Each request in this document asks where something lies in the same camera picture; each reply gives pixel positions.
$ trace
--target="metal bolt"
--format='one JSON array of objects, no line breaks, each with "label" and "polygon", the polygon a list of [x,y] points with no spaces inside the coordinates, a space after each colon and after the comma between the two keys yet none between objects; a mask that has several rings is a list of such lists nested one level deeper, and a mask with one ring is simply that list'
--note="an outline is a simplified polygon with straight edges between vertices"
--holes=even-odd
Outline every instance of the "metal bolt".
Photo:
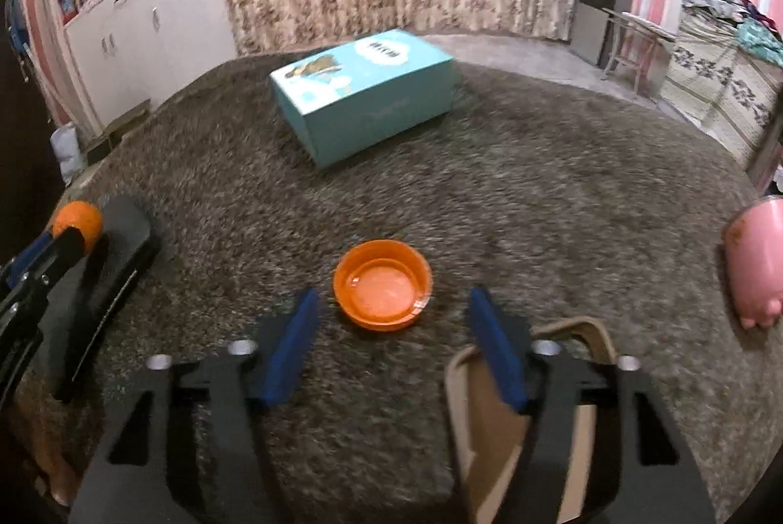
[{"label": "metal bolt", "polygon": [[242,339],[229,343],[229,354],[231,356],[246,356],[256,351],[258,345],[251,339]]},{"label": "metal bolt", "polygon": [[167,370],[171,367],[171,356],[168,354],[156,354],[147,359],[148,370]]},{"label": "metal bolt", "polygon": [[555,341],[533,341],[532,348],[539,356],[557,356],[560,353],[560,344]]},{"label": "metal bolt", "polygon": [[617,359],[617,367],[623,371],[641,370],[641,363],[636,356],[620,356]]}]

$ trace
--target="stool leg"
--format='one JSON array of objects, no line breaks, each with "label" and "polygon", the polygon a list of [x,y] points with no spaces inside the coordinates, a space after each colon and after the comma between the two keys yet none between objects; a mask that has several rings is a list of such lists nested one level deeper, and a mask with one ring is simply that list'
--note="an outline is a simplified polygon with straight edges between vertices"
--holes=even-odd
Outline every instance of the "stool leg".
[{"label": "stool leg", "polygon": [[612,23],[615,26],[615,35],[612,37],[612,55],[609,56],[609,62],[606,63],[606,69],[604,69],[604,75],[600,77],[601,80],[606,80],[609,77],[614,68],[617,68],[617,54],[620,53],[620,25],[618,23]]},{"label": "stool leg", "polygon": [[645,51],[645,54],[642,56],[641,60],[639,61],[639,64],[637,65],[637,77],[636,77],[636,81],[633,83],[634,98],[639,97],[639,84],[641,83],[641,77],[642,74],[645,72],[645,65],[647,65],[647,62],[649,61],[652,55],[652,50],[654,48],[655,48],[655,42],[650,41],[650,44],[647,47],[647,50]]}]

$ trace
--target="floor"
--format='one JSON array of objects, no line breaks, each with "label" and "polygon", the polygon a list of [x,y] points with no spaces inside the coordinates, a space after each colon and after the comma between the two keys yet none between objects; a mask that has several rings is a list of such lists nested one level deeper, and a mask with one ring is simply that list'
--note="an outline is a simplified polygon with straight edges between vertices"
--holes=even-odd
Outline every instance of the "floor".
[{"label": "floor", "polygon": [[659,107],[649,98],[635,96],[631,80],[615,74],[601,80],[601,69],[586,63],[562,43],[475,34],[443,34],[428,36],[427,40],[457,60],[612,95],[681,120],[665,103]]}]

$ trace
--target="pink piggy bank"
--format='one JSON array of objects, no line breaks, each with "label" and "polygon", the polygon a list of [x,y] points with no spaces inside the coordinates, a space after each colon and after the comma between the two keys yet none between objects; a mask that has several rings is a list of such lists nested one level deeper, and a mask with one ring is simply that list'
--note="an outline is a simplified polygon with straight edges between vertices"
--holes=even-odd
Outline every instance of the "pink piggy bank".
[{"label": "pink piggy bank", "polygon": [[737,215],[723,247],[742,327],[772,327],[783,310],[783,198],[765,197]]}]

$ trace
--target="shaggy rug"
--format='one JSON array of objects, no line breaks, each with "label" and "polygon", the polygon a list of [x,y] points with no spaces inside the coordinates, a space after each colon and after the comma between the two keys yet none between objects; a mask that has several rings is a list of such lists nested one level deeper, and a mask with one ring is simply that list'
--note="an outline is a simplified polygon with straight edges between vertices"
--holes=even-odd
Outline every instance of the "shaggy rug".
[{"label": "shaggy rug", "polygon": [[[484,283],[533,323],[603,319],[655,378],[725,519],[783,435],[780,329],[741,333],[723,289],[720,231],[754,197],[730,155],[642,107],[461,66],[451,114],[319,171],[269,87],[293,59],[201,77],[85,190],[132,195],[163,250],[84,391],[49,409],[77,467],[147,356],[213,352],[310,283],[328,305],[322,327],[295,397],[263,423],[296,515],[458,521],[441,380],[470,340],[468,290]],[[348,323],[330,286],[341,255],[377,237],[418,249],[435,281],[419,321],[380,336]]]}]

